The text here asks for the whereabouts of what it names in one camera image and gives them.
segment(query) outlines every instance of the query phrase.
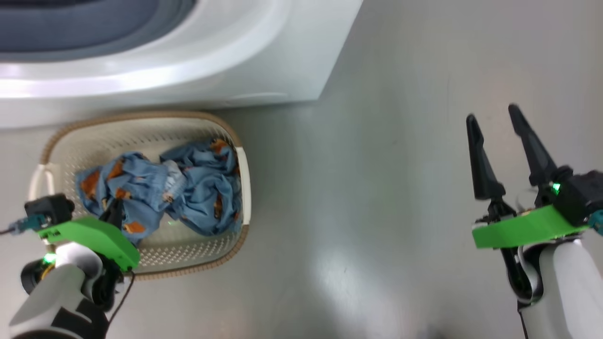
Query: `white washing machine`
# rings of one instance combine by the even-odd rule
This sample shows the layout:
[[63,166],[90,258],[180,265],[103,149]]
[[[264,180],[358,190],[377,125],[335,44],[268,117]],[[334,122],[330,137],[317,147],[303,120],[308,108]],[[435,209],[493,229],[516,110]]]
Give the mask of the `white washing machine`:
[[315,100],[362,0],[0,0],[0,128]]

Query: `yellow wire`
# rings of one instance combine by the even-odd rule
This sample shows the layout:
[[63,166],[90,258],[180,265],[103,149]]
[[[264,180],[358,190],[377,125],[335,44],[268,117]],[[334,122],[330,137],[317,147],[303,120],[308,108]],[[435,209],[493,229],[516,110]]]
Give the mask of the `yellow wire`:
[[53,268],[54,268],[54,263],[48,265],[48,267],[46,267],[46,270],[44,270],[44,272],[42,272],[42,276],[40,277],[40,281],[44,280],[44,278],[46,278],[46,276],[48,275],[48,273],[50,271],[52,271]]

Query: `laundry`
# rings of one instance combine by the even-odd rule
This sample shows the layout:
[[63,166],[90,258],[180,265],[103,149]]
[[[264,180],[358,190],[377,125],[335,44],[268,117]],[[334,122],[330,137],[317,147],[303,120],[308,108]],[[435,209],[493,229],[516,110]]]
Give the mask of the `laundry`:
[[227,142],[193,142],[163,153],[160,161],[128,152],[78,173],[82,205],[100,216],[113,199],[123,199],[122,232],[135,245],[159,228],[164,212],[204,236],[240,229],[240,175]]

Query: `laundry basket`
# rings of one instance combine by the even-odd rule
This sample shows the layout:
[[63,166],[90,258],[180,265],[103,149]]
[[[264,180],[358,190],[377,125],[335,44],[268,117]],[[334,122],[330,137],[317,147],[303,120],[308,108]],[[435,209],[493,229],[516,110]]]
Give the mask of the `laundry basket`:
[[241,248],[251,218],[247,157],[236,133],[221,119],[198,112],[145,112],[78,122],[47,143],[34,173],[29,199],[62,192],[75,203],[74,218],[87,215],[75,190],[76,173],[104,165],[127,151],[140,151],[159,162],[164,151],[191,141],[222,138],[236,151],[241,172],[242,224],[239,232],[201,236],[165,214],[159,229],[140,246],[137,279],[172,277],[219,266]]

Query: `green led indicator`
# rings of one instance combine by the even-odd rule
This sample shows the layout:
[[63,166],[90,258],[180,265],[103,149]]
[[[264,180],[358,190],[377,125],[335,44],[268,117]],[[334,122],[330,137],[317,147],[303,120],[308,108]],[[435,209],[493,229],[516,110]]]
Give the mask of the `green led indicator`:
[[42,260],[44,260],[44,262],[47,264],[52,264],[55,260],[57,260],[57,254],[47,253]]
[[561,184],[560,183],[554,183],[553,184],[553,191],[555,191],[555,194],[559,195],[559,189],[561,188]]

